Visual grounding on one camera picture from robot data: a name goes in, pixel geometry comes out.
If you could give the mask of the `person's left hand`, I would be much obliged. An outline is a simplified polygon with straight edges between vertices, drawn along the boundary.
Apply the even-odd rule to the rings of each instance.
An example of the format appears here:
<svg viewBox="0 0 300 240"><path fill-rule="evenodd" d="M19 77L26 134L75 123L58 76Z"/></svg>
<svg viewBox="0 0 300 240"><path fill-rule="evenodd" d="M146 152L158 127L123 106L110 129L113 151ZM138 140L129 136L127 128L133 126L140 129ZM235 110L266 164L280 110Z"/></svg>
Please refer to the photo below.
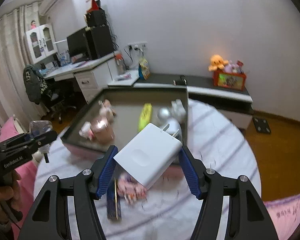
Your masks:
<svg viewBox="0 0 300 240"><path fill-rule="evenodd" d="M12 185L0 187L0 202L10 200L11 208L15 211L21 211L22 208L19 180L21 180L19 173L12 171ZM9 218L0 205L0 224L7 224L8 221Z"/></svg>

